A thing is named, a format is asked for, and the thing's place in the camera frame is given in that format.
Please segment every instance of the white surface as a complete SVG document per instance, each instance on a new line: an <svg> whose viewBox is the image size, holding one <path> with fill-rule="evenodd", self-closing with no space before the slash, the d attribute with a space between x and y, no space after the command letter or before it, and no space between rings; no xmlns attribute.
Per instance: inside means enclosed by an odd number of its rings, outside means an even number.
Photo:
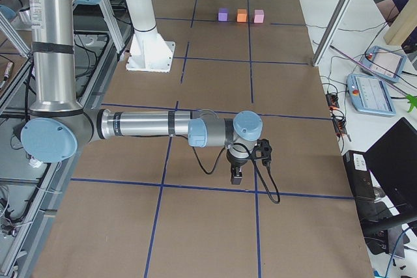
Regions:
<svg viewBox="0 0 417 278"><path fill-rule="evenodd" d="M309 25L326 27L338 1L339 0L300 0L304 18L306 20L306 24L308 25L311 45L314 51L317 48L317 44L320 42L320 39L324 33L324 29ZM342 31L341 29L364 30L369 27L375 27L382 23L384 23L384 18L382 17L373 0L352 0L352 3L349 5L349 8L347 9L346 14L339 26L340 29L335 34L332 45L345 52L347 55L350 55L351 57L363 54L375 35L382 28L382 25L380 27L364 32ZM388 26L384 28L374 43L372 43L372 46L377 45L389 50L397 50L401 48L399 46L388 46L385 44L383 36L387 30ZM322 76L329 76L330 60L333 56L339 56L339 54L332 49L329 49L324 54L324 57L319 64L319 70ZM347 76L352 73L352 71L357 74L361 73L358 68L355 69L355 66L351 61L343 60L340 58L333 58L330 78L341 83L345 83ZM417 74L410 61L407 61L404 71ZM402 75L402 77L408 82L417 86L417 77L412 77L405 74ZM328 83L327 78L322 77L322 82ZM341 83L336 83L333 81L331 81L331 83L338 88L338 91L343 91L345 88L345 86ZM409 88L406 84L401 82L401 80L396 85L408 93L413 95L417 94L416 89ZM323 85L323 87L324 91L326 91L328 85ZM334 91L334 88L329 86L329 92ZM388 88L388 91L391 96L401 96L391 88ZM347 132L351 138L350 142L345 137L345 146L342 153L348 150L359 150L365 152L401 117L406 117L407 120L409 120L410 123L415 128L417 128L417 109L411 113L407 113L409 104L406 100L394 100L395 110L397 111L397 115L394 117L378 117L358 113L352 106L352 103L349 100L349 96L345 100L344 93L339 93L339 104L341 110L346 112L346 127ZM339 144L340 147L342 147L342 140L339 142ZM384 202L388 207L392 206L392 203L386 199L386 197L384 198ZM396 209L391 209L391 211L393 214L398 213ZM411 244L408 244L408 246L413 249L417 249L417 238L415 235L411 231L408 231L407 236L409 236L411 239ZM375 256L371 253L369 253L369 256L373 267L379 272L380 275L384 275L389 256L385 254ZM401 277L402 275L417 277L417 252L405 250L405 260L396 260L396 264L396 267L391 267L389 274L390 278ZM399 267L402 265L407 265L407 267L404 270L400 270Z"/></svg>

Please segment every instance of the black monitor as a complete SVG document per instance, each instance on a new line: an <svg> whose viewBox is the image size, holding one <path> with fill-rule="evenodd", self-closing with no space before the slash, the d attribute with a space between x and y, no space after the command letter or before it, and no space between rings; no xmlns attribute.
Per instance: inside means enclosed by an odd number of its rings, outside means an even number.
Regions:
<svg viewBox="0 0 417 278"><path fill-rule="evenodd" d="M398 212L397 225L417 226L417 130L406 118L396 122L364 154L367 167Z"/></svg>

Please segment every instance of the white label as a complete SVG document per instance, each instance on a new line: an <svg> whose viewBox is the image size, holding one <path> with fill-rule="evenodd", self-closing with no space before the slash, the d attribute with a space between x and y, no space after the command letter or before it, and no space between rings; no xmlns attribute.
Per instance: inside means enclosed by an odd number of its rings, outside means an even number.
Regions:
<svg viewBox="0 0 417 278"><path fill-rule="evenodd" d="M43 0L31 0L31 20L33 29L44 29L44 1Z"/></svg>
<svg viewBox="0 0 417 278"><path fill-rule="evenodd" d="M353 154L354 168L357 171L366 171L366 163L364 156L361 154Z"/></svg>

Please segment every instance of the small cube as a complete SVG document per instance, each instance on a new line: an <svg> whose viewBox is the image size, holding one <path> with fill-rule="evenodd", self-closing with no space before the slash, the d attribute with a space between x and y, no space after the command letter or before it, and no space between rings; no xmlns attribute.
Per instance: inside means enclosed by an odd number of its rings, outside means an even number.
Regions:
<svg viewBox="0 0 417 278"><path fill-rule="evenodd" d="M246 9L237 9L237 21L247 22L247 20L248 20L248 11Z"/></svg>
<svg viewBox="0 0 417 278"><path fill-rule="evenodd" d="M255 16L253 18L254 23L263 23L263 18L265 14L263 13L263 10L255 10Z"/></svg>
<svg viewBox="0 0 417 278"><path fill-rule="evenodd" d="M218 14L218 20L220 22L227 22L227 14L229 13L227 8L220 8Z"/></svg>

